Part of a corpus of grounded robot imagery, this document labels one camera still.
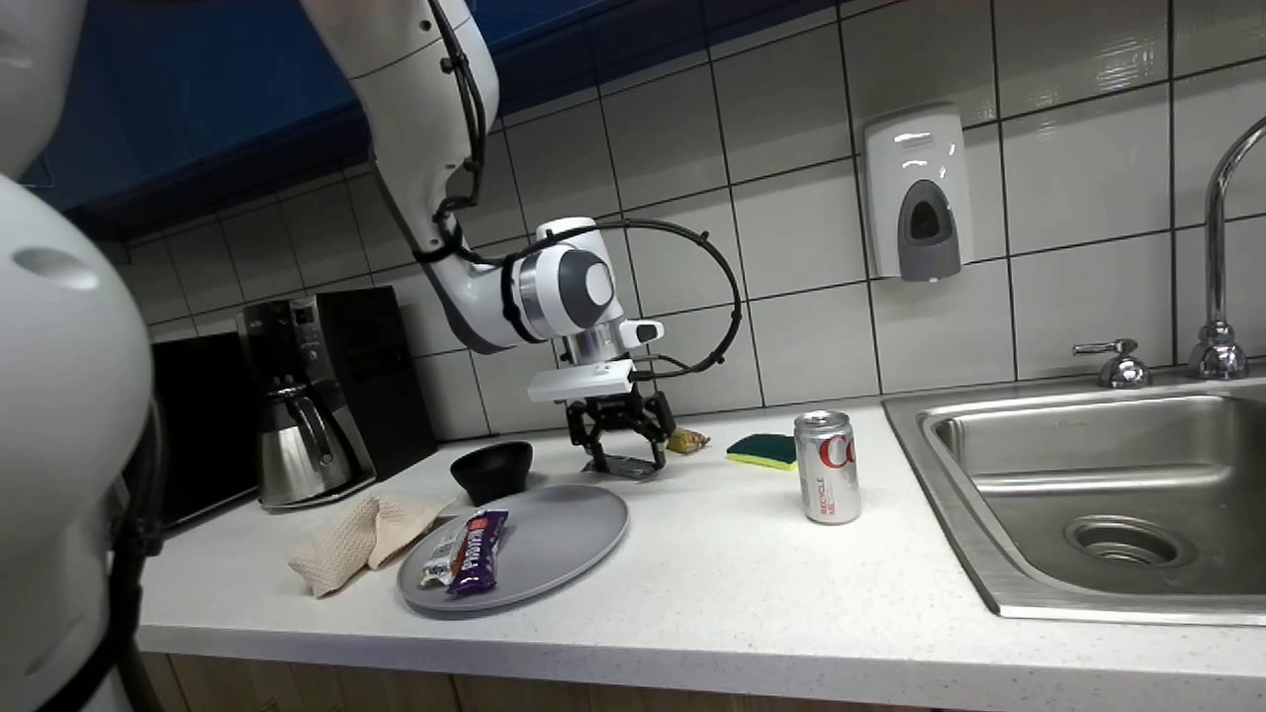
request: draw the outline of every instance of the purple wrapper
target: purple wrapper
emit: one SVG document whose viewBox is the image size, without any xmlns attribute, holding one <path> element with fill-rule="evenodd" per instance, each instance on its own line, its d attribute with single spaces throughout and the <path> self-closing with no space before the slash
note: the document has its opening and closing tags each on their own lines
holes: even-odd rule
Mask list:
<svg viewBox="0 0 1266 712">
<path fill-rule="evenodd" d="M 478 512 L 468 524 L 463 548 L 449 558 L 449 598 L 492 594 L 498 585 L 498 552 L 505 537 L 505 512 Z"/>
</svg>

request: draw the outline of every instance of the stainless steel sink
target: stainless steel sink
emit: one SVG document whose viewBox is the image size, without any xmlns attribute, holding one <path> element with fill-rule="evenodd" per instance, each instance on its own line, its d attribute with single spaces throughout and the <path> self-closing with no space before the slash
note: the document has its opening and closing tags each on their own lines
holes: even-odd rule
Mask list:
<svg viewBox="0 0 1266 712">
<path fill-rule="evenodd" d="M 1266 380 L 887 415 L 999 618 L 1266 626 Z"/>
</svg>

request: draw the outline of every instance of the kitchen counter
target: kitchen counter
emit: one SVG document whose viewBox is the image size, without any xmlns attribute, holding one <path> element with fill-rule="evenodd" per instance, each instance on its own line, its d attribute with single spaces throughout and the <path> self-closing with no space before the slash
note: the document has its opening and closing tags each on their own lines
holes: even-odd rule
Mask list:
<svg viewBox="0 0 1266 712">
<path fill-rule="evenodd" d="M 146 572 L 137 644 L 176 656 L 311 660 L 476 676 L 696 688 L 932 709 L 1262 709 L 1266 628 L 1067 626 L 993 618 L 957 565 L 883 408 L 850 408 L 863 520 L 811 527 L 794 477 L 736 466 L 747 430 L 790 413 L 691 424 L 712 449 L 630 500 L 626 548 L 511 615 L 431 620 L 395 572 L 311 602 L 285 553 L 354 500 L 307 516 L 238 506 L 167 544 Z M 463 503 L 444 449 L 377 490 Z M 577 483 L 585 454 L 532 438 L 532 477 Z"/>
</svg>

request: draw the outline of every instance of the soap dispenser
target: soap dispenser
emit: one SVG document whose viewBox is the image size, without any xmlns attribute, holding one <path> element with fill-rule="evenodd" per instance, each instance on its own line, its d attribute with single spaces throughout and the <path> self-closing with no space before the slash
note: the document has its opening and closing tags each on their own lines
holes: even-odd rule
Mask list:
<svg viewBox="0 0 1266 712">
<path fill-rule="evenodd" d="M 865 132 L 869 256 L 883 280 L 941 280 L 969 267 L 973 197 L 962 119 L 951 107 Z"/>
</svg>

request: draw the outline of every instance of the white towel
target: white towel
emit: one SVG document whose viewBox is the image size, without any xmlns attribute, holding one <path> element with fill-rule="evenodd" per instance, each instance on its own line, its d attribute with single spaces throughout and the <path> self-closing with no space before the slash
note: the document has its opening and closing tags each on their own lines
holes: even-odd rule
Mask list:
<svg viewBox="0 0 1266 712">
<path fill-rule="evenodd" d="M 353 516 L 288 553 L 311 598 L 341 594 L 358 572 L 387 565 L 409 544 L 440 520 L 431 503 L 373 496 Z"/>
</svg>

